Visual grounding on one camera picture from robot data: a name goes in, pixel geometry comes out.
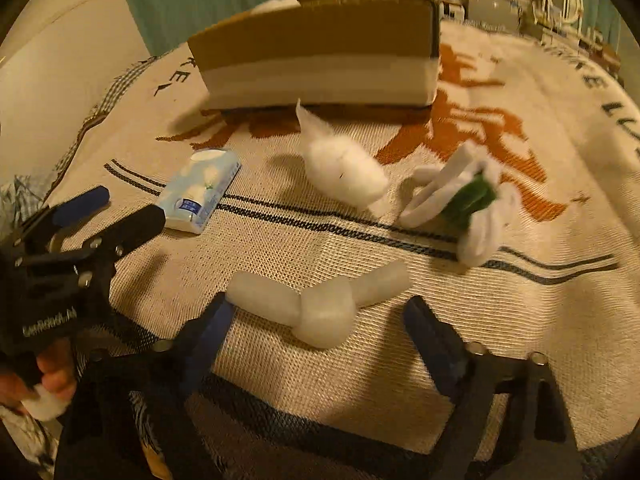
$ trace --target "brown cardboard box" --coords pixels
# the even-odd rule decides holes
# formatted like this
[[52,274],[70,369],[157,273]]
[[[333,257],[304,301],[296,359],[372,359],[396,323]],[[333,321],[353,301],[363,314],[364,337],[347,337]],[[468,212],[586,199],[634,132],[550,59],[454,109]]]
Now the brown cardboard box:
[[242,12],[189,40],[213,107],[433,103],[436,1],[298,1]]

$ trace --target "white object in hand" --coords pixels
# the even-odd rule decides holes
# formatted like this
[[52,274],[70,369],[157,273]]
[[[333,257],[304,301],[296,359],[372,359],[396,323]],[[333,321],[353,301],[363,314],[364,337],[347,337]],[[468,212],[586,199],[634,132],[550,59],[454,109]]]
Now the white object in hand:
[[[389,186],[385,171],[375,158],[347,135],[296,105],[300,122],[301,152],[309,182],[327,195],[359,209],[379,200]],[[381,211],[376,205],[375,211]]]
[[33,389],[38,394],[38,398],[22,401],[22,405],[33,418],[46,422],[65,413],[69,402],[60,400],[49,390],[46,390],[42,384],[36,384]]
[[496,190],[497,198],[487,208],[471,215],[469,228],[458,241],[458,260],[468,267],[484,264],[498,250],[504,228],[513,221],[521,205],[520,193],[513,184],[498,185],[502,167],[485,146],[466,140],[444,166],[415,168],[414,180],[425,187],[398,219],[402,226],[415,228],[435,218],[478,173]]
[[406,264],[396,260],[354,280],[336,276],[301,294],[264,276],[239,271],[225,295],[243,310],[291,326],[300,341],[327,349],[347,340],[358,308],[386,301],[412,286]]

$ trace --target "woven blanket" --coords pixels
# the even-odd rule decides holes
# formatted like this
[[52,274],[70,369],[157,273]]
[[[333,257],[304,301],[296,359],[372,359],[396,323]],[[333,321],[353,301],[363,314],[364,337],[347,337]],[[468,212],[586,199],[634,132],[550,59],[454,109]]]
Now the woven blanket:
[[[81,340],[121,352],[174,336],[236,270],[300,290],[407,262],[415,286],[360,311],[353,335],[329,351],[236,313],[187,403],[228,478],[423,478],[452,405],[404,332],[401,309],[414,294],[465,340],[515,358],[548,355],[585,478],[603,471],[638,420],[638,110],[598,66],[561,47],[444,23],[440,54],[429,123],[334,123],[385,167],[392,208],[381,219],[310,186],[288,112],[226,124],[207,106],[187,46],[133,83],[50,196],[57,203],[98,184],[111,192],[71,248],[153,203],[194,149],[225,146],[242,161],[203,234],[167,230],[117,264],[111,303],[127,329]],[[455,234],[442,222],[395,224],[414,190],[412,169],[447,160],[469,138],[504,164],[523,199],[505,245],[474,269],[457,263]],[[501,410],[498,398],[478,461],[491,453]]]

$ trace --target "blue tissue package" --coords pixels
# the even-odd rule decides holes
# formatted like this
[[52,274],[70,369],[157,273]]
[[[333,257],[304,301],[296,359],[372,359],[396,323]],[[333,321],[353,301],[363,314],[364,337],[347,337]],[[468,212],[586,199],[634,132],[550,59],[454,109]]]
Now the blue tissue package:
[[164,210],[164,226],[200,234],[239,169],[240,160],[234,152],[193,153],[156,201]]

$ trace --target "green sock patch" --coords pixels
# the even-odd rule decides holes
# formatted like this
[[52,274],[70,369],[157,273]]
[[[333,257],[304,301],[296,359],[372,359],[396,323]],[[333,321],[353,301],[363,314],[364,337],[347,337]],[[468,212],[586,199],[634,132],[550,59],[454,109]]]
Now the green sock patch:
[[467,229],[471,215],[485,209],[497,195],[482,173],[476,173],[471,182],[462,187],[442,210],[442,215],[460,229]]

